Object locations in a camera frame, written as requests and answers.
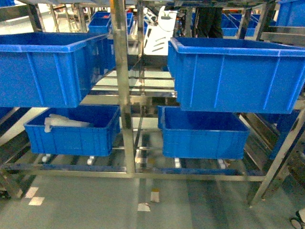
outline gray floor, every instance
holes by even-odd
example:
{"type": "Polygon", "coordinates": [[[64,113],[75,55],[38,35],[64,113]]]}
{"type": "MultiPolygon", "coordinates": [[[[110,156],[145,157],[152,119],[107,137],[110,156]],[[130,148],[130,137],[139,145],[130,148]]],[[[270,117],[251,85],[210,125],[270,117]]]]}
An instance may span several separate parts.
{"type": "MultiPolygon", "coordinates": [[[[44,20],[45,25],[50,25],[46,26],[47,30],[52,31],[51,16],[45,16],[44,20]]],[[[29,31],[29,22],[10,27],[0,25],[2,34],[29,31]]],[[[0,145],[22,131],[22,124],[42,110],[30,110],[0,138],[0,145]]],[[[249,185],[246,182],[38,176],[32,187],[39,188],[35,196],[44,197],[43,203],[30,206],[29,198],[1,200],[0,229],[292,228],[289,217],[305,206],[304,190],[289,177],[272,198],[250,209],[246,203],[249,185]],[[152,188],[160,190],[160,203],[149,202],[152,188]],[[141,202],[150,203],[151,211],[138,211],[141,202]]]]}

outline black pants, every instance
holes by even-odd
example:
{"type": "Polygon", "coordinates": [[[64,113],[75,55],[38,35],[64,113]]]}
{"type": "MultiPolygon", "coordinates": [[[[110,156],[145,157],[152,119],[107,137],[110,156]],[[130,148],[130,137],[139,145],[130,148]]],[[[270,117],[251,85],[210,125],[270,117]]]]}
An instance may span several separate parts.
{"type": "Polygon", "coordinates": [[[197,8],[193,37],[223,38],[222,8],[197,8]]]}

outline white machine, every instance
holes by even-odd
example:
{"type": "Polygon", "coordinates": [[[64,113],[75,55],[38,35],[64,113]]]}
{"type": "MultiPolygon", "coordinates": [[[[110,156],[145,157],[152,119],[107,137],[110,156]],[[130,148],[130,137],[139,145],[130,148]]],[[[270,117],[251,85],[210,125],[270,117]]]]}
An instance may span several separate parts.
{"type": "Polygon", "coordinates": [[[164,9],[162,6],[158,16],[148,8],[144,9],[144,20],[148,24],[144,38],[145,55],[168,54],[168,41],[173,36],[177,11],[164,9]]]}

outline stainless steel rack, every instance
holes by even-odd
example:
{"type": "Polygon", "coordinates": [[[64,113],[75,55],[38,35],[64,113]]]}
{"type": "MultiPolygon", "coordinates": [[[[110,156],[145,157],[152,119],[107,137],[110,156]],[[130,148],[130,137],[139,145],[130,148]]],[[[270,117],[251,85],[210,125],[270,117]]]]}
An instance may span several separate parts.
{"type": "MultiPolygon", "coordinates": [[[[50,4],[50,1],[39,0],[39,3],[50,4]]],[[[296,122],[280,148],[275,160],[269,160],[268,154],[277,140],[278,133],[272,127],[259,119],[255,114],[241,114],[240,118],[250,128],[251,134],[244,148],[243,160],[230,161],[226,169],[221,169],[217,160],[197,160],[165,158],[162,155],[162,134],[154,128],[143,126],[147,118],[157,117],[156,105],[177,105],[176,92],[171,87],[145,86],[145,80],[173,80],[172,78],[145,77],[144,60],[149,56],[143,54],[143,7],[146,5],[174,5],[174,6],[203,6],[203,7],[237,7],[244,8],[244,16],[238,32],[238,38],[245,37],[246,28],[252,7],[261,6],[263,11],[255,32],[256,40],[270,40],[279,42],[281,36],[278,32],[295,32],[297,42],[289,39],[291,44],[304,44],[303,29],[283,27],[268,27],[268,23],[275,7],[274,1],[265,0],[212,0],[206,1],[151,1],[139,0],[136,4],[138,10],[138,35],[126,35],[126,16],[124,0],[111,0],[110,3],[96,0],[93,3],[77,3],[79,19],[83,31],[86,31],[83,7],[109,6],[112,14],[112,28],[114,49],[116,53],[117,90],[106,91],[96,86],[83,100],[83,104],[119,104],[121,107],[122,132],[118,136],[113,153],[109,157],[98,158],[94,165],[85,164],[82,156],[53,156],[45,164],[41,163],[42,155],[34,155],[29,148],[29,141],[25,132],[22,132],[7,144],[0,147],[0,184],[5,187],[12,198],[20,198],[22,189],[16,181],[23,175],[51,175],[51,176],[84,176],[84,177],[121,177],[121,178],[151,178],[151,179],[198,179],[198,180],[222,180],[222,181],[246,181],[252,182],[252,188],[248,195],[250,206],[265,198],[276,190],[287,174],[287,163],[292,155],[303,150],[305,134],[305,100],[300,98],[295,109],[301,109],[296,122]],[[138,42],[138,54],[133,68],[133,76],[128,71],[128,40],[138,42]],[[138,79],[141,86],[131,87],[129,79],[138,79]]],[[[28,13],[35,31],[43,31],[41,15],[37,5],[28,6],[28,13]]],[[[5,122],[13,124],[16,121],[14,114],[20,108],[4,117],[5,122]]]]}

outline blue storage bin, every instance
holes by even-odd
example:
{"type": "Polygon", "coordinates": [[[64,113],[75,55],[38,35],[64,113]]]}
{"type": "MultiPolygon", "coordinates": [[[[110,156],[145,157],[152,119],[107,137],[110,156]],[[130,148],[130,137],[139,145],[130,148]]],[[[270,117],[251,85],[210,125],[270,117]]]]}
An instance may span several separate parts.
{"type": "Polygon", "coordinates": [[[0,36],[0,106],[77,107],[102,78],[107,37],[88,33],[0,36]]]}
{"type": "MultiPolygon", "coordinates": [[[[242,19],[242,14],[232,13],[232,14],[229,14],[229,18],[239,28],[240,21],[242,19]]],[[[253,18],[250,17],[250,21],[249,21],[248,28],[247,28],[247,33],[246,33],[247,37],[253,37],[254,36],[256,26],[257,26],[257,21],[253,20],[253,18]]]]}
{"type": "Polygon", "coordinates": [[[110,25],[110,18],[92,18],[88,28],[91,33],[109,33],[110,25]]]}
{"type": "Polygon", "coordinates": [[[127,32],[130,34],[133,25],[133,13],[126,13],[127,32]]]}
{"type": "MultiPolygon", "coordinates": [[[[260,16],[261,16],[260,14],[251,14],[252,20],[254,20],[254,21],[256,21],[256,22],[258,22],[260,16]]],[[[271,19],[271,20],[270,20],[270,26],[275,26],[275,24],[276,24],[276,21],[273,20],[273,19],[271,19]]]]}
{"type": "Polygon", "coordinates": [[[289,114],[305,81],[305,48],[171,38],[168,68],[185,111],[289,114]]]}
{"type": "Polygon", "coordinates": [[[238,31],[238,27],[224,13],[222,14],[221,28],[224,36],[234,37],[238,31]]]}
{"type": "Polygon", "coordinates": [[[188,112],[158,107],[163,155],[178,158],[242,159],[248,128],[231,113],[188,112]]]}
{"type": "Polygon", "coordinates": [[[305,0],[283,0],[278,4],[276,26],[305,26],[305,0]]]}
{"type": "Polygon", "coordinates": [[[111,18],[111,14],[108,12],[98,11],[92,15],[92,18],[111,18]]]}
{"type": "Polygon", "coordinates": [[[15,2],[13,0],[0,0],[0,7],[14,6],[15,2]]]}
{"type": "Polygon", "coordinates": [[[0,107],[0,119],[12,110],[11,107],[0,107]]]}
{"type": "Polygon", "coordinates": [[[291,114],[258,114],[269,123],[277,124],[276,128],[280,132],[278,140],[271,151],[269,159],[274,160],[278,151],[282,147],[284,141],[286,140],[290,129],[292,128],[296,118],[300,114],[300,111],[293,110],[291,114]]]}
{"type": "Polygon", "coordinates": [[[107,68],[108,70],[112,70],[115,68],[115,53],[114,53],[114,46],[113,46],[113,39],[108,39],[108,51],[107,51],[107,68]]]}
{"type": "Polygon", "coordinates": [[[116,105],[81,105],[76,108],[51,108],[24,124],[31,151],[35,154],[108,156],[120,132],[120,108],[116,105]],[[63,115],[94,127],[53,126],[44,132],[50,114],[63,115]]]}

